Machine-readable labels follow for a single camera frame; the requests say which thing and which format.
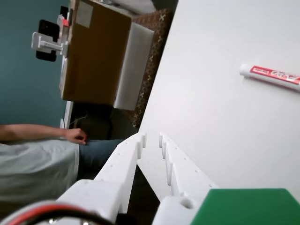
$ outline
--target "person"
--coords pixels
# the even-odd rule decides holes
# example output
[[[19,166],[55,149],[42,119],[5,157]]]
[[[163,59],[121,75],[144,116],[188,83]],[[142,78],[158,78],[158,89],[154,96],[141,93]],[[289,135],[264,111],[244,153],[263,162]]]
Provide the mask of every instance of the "person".
[[[0,219],[93,179],[120,142],[87,141],[81,129],[0,125]]]

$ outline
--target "teal wall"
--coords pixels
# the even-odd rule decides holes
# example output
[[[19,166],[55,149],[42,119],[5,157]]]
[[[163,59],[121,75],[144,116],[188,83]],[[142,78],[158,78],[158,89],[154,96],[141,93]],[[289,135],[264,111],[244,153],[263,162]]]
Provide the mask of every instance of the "teal wall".
[[[36,123],[59,127],[61,58],[38,60],[31,49],[39,20],[56,23],[67,0],[0,0],[0,124]]]

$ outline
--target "green panel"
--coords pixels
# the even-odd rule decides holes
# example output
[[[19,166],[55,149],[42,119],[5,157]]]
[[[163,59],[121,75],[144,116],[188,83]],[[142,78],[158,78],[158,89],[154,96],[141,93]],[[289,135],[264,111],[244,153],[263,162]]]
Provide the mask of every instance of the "green panel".
[[[68,0],[0,0],[0,124],[59,126],[61,57],[36,59],[31,37],[39,20],[56,23],[61,5]]]
[[[300,205],[285,189],[212,189],[192,225],[299,225]]]

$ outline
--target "person's arm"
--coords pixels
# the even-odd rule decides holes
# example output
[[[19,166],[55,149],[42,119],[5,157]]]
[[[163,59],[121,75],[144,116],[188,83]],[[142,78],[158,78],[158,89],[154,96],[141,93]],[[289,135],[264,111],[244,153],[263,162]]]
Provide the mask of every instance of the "person's arm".
[[[87,136],[81,129],[61,129],[34,124],[0,125],[0,142],[50,137],[63,137],[74,143],[85,144]]]

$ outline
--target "hand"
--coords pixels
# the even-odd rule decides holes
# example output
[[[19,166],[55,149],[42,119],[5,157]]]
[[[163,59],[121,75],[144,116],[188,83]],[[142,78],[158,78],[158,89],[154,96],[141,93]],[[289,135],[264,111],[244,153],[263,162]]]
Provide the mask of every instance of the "hand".
[[[73,143],[86,144],[87,135],[80,128],[66,130],[64,137]]]

